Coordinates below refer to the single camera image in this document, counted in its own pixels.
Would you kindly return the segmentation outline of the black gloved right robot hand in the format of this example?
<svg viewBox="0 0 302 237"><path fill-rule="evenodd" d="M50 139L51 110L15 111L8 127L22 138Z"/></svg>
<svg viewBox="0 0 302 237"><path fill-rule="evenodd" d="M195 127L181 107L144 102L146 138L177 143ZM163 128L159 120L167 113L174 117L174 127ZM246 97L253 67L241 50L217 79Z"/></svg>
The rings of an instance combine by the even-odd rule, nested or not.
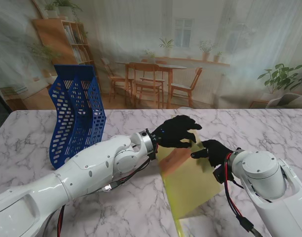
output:
<svg viewBox="0 0 302 237"><path fill-rule="evenodd" d="M207 158L210 165L214 168L218 165L224 165L227 155L233 153L232 150L217 140L206 140L201 143L203 149L192 153L190 156L194 159Z"/></svg>

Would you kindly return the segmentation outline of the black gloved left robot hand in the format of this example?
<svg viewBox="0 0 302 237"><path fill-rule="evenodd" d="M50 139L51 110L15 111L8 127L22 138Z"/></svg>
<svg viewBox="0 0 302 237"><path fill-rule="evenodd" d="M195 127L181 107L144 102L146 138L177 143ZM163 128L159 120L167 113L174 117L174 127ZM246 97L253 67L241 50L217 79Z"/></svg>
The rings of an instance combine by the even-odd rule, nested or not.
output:
<svg viewBox="0 0 302 237"><path fill-rule="evenodd" d="M189 130L201 130L202 126L186 115L178 115L166 120L151 134L159 146L166 148L190 148L196 137Z"/></svg>

